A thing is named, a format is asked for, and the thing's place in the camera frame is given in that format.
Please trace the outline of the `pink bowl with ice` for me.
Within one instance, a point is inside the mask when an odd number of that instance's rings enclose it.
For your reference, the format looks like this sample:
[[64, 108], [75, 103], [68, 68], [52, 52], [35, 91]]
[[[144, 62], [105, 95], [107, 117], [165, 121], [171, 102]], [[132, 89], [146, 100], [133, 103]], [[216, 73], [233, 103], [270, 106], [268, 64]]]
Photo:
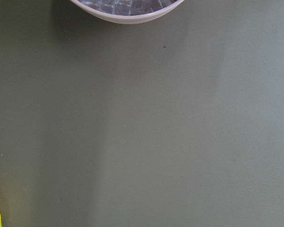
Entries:
[[141, 24], [160, 18], [182, 0], [72, 0], [85, 12], [116, 24]]

